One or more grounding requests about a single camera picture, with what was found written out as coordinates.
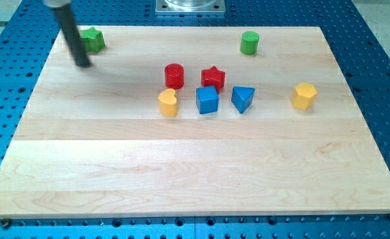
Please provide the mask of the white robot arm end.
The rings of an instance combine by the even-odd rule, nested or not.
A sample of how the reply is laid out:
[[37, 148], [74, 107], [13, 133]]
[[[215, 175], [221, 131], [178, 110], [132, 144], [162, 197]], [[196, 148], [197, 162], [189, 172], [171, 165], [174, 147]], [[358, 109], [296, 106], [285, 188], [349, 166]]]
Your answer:
[[72, 0], [43, 0], [43, 2], [48, 7], [59, 8], [65, 5], [69, 5]]

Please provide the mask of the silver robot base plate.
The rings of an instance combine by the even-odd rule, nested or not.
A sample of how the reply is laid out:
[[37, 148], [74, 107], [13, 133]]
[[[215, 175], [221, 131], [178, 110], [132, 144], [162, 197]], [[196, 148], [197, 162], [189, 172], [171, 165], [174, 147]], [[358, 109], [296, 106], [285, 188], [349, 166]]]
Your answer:
[[157, 13], [224, 13], [225, 0], [157, 0]]

